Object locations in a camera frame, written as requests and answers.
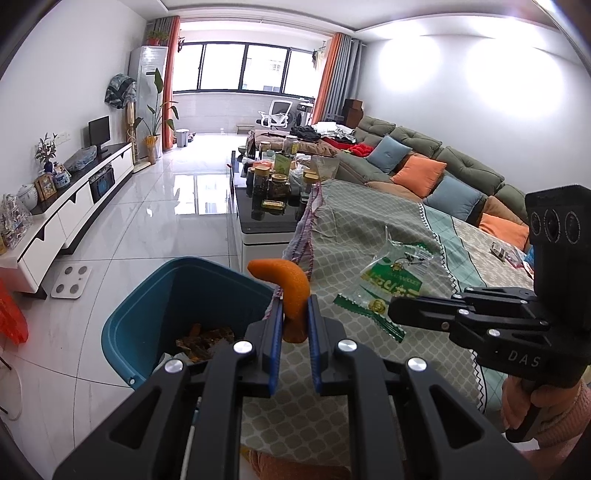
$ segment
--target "trash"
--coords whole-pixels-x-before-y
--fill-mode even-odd
[[[231,343],[234,343],[234,332],[230,327],[202,332],[199,323],[193,325],[188,336],[177,340],[177,346],[192,362],[210,360],[222,345]]]
[[[402,244],[390,238],[365,267],[354,285],[339,293],[334,303],[350,312],[373,318],[399,343],[405,331],[388,316],[392,297],[417,297],[434,255],[423,244]]]

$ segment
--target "orange curtain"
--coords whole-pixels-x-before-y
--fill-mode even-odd
[[[314,103],[314,110],[312,111],[312,125],[317,124],[322,119],[324,107],[326,107],[326,99],[328,97],[330,82],[335,73],[336,55],[339,51],[344,35],[337,33],[330,42],[329,52],[326,56],[326,65],[322,74],[322,81],[320,82],[320,90],[318,91],[318,98]]]
[[[173,99],[173,74],[174,74],[174,57],[177,53],[178,33],[180,32],[181,18],[174,17],[172,26],[170,27],[170,36],[168,38],[168,56],[166,58],[166,73],[164,74],[164,96],[163,102],[170,102]],[[174,132],[166,124],[166,120],[176,117],[170,108],[165,108],[163,112],[162,124],[162,148],[170,150],[173,147]]]

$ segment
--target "orange object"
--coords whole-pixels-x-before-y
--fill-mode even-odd
[[[412,155],[392,181],[423,199],[431,193],[445,167],[447,163]]]
[[[29,338],[27,320],[0,280],[0,332],[19,345]]]
[[[487,213],[482,214],[482,220],[478,228],[492,236],[495,236],[523,251],[525,243],[530,236],[527,225],[517,225],[510,220],[494,217]]]
[[[281,258],[264,258],[248,262],[248,271],[259,280],[283,288],[283,339],[288,343],[302,343],[308,338],[306,309],[310,296],[310,282],[295,263]]]

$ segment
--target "human hand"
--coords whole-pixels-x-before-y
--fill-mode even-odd
[[[517,429],[524,421],[531,405],[545,408],[542,421],[549,421],[568,412],[579,395],[581,382],[573,388],[557,388],[544,385],[533,393],[521,386],[521,379],[508,377],[503,383],[501,417],[506,429]]]

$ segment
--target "pink clothing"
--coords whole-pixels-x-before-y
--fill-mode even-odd
[[[543,425],[535,439],[539,450],[523,452],[532,463],[540,480],[547,480],[564,462],[591,420],[591,390],[582,384],[570,411]]]

